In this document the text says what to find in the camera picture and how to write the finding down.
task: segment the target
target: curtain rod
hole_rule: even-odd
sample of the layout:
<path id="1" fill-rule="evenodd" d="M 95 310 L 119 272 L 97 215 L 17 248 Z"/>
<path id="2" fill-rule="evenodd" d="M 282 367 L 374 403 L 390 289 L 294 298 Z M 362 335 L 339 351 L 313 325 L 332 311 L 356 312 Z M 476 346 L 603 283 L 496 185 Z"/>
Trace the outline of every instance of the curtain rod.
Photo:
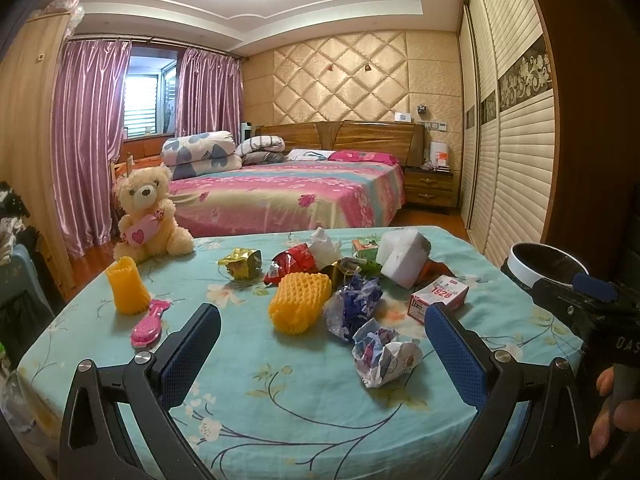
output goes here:
<path id="1" fill-rule="evenodd" d="M 157 36 L 123 36 L 121 34 L 77 34 L 68 39 L 69 41 L 81 41 L 81 40 L 123 40 L 123 41 L 137 41 L 140 43 L 147 43 L 149 45 L 152 44 L 161 44 L 165 46 L 179 46 L 179 47 L 195 47 L 200 50 L 206 50 L 208 52 L 213 52 L 215 54 L 222 54 L 222 56 L 229 56 L 235 59 L 239 59 L 241 61 L 245 61 L 248 58 L 244 56 L 240 56 L 239 54 L 233 54 L 232 52 L 228 52 L 226 50 L 220 50 L 219 48 L 214 48 L 212 46 L 204 46 L 197 43 L 188 43 L 186 41 L 177 41 L 170 40 L 169 38 L 158 38 Z"/>

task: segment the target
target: ceiling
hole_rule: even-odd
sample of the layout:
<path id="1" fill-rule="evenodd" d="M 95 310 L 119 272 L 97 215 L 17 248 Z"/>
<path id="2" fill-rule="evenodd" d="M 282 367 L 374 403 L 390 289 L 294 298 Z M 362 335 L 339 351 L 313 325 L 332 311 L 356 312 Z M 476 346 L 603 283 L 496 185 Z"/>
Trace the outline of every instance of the ceiling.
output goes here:
<path id="1" fill-rule="evenodd" d="M 460 0 L 81 0 L 76 34 L 135 34 L 249 55 L 388 28 L 455 31 Z"/>
<path id="2" fill-rule="evenodd" d="M 162 59 L 161 57 L 131 56 L 129 59 L 129 73 L 153 74 L 161 72 L 165 67 L 175 64 L 173 59 Z"/>

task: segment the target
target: purple curtain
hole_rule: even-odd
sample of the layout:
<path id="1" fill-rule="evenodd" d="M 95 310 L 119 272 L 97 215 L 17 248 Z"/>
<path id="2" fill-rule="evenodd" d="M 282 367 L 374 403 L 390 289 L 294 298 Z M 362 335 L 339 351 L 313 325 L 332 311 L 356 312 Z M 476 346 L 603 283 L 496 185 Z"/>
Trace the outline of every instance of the purple curtain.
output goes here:
<path id="1" fill-rule="evenodd" d="M 188 48 L 178 78 L 175 136 L 225 130 L 240 142 L 240 60 Z"/>
<path id="2" fill-rule="evenodd" d="M 53 189 L 73 258 L 111 239 L 109 163 L 120 154 L 129 41 L 70 41 L 56 80 Z"/>

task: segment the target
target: white box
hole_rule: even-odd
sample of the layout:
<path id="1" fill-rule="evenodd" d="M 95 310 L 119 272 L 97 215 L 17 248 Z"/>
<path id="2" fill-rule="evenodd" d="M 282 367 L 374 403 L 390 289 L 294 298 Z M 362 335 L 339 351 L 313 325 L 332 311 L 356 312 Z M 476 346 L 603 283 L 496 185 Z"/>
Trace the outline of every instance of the white box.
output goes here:
<path id="1" fill-rule="evenodd" d="M 402 114 L 400 112 L 396 112 L 396 123 L 410 123 L 411 122 L 411 114 Z"/>
<path id="2" fill-rule="evenodd" d="M 411 295 L 407 314 L 424 324 L 424 314 L 431 303 L 441 301 L 452 312 L 465 303 L 468 291 L 468 285 L 449 276 L 440 276 Z"/>

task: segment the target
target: human hand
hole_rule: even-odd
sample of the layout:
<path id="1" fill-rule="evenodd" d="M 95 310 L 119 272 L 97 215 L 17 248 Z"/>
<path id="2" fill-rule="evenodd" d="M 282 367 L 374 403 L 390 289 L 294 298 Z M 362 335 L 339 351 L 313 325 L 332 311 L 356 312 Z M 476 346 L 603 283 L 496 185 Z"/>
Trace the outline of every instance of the human hand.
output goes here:
<path id="1" fill-rule="evenodd" d="M 600 374 L 596 381 L 596 389 L 601 397 L 608 396 L 613 391 L 613 367 L 607 368 Z M 609 443 L 609 403 L 610 398 L 605 400 L 598 418 L 593 423 L 589 437 L 591 458 L 601 453 Z M 613 424 L 627 433 L 640 431 L 640 399 L 620 402 L 613 414 Z"/>

